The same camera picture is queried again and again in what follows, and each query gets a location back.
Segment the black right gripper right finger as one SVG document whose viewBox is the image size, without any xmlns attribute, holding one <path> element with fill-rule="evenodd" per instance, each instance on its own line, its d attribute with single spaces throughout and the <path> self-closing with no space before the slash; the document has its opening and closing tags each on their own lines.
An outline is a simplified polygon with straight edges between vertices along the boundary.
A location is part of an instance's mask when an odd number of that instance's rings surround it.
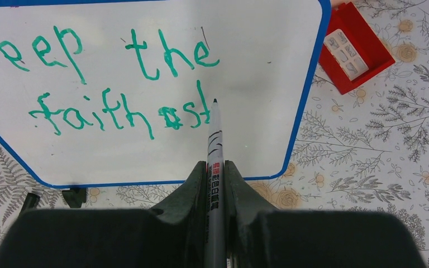
<svg viewBox="0 0 429 268">
<path fill-rule="evenodd" d="M 227 250 L 234 267 L 417 267 L 406 226 L 384 212 L 278 209 L 232 161 L 224 167 Z"/>
</svg>

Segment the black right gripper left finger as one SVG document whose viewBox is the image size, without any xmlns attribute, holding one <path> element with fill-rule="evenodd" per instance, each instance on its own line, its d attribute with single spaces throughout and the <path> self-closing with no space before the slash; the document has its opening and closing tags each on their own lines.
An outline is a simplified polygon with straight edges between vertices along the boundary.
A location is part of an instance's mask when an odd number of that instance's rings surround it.
<svg viewBox="0 0 429 268">
<path fill-rule="evenodd" d="M 29 209 L 0 267 L 202 267 L 206 163 L 149 209 Z"/>
</svg>

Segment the green whiteboard marker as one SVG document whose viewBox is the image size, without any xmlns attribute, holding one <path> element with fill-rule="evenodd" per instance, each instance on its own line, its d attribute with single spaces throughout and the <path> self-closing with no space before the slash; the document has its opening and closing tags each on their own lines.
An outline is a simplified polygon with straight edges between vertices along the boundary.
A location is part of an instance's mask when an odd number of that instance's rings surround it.
<svg viewBox="0 0 429 268">
<path fill-rule="evenodd" d="M 208 131 L 204 267 L 226 267 L 224 157 L 221 113 L 213 100 Z"/>
</svg>

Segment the blue framed whiteboard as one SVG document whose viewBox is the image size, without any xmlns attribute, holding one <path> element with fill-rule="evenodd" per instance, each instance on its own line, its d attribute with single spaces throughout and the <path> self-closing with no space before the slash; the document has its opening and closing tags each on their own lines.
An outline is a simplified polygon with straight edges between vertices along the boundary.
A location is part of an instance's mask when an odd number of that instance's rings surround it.
<svg viewBox="0 0 429 268">
<path fill-rule="evenodd" d="M 0 144 L 55 187 L 181 183 L 223 152 L 287 168 L 329 1 L 0 1 Z"/>
</svg>

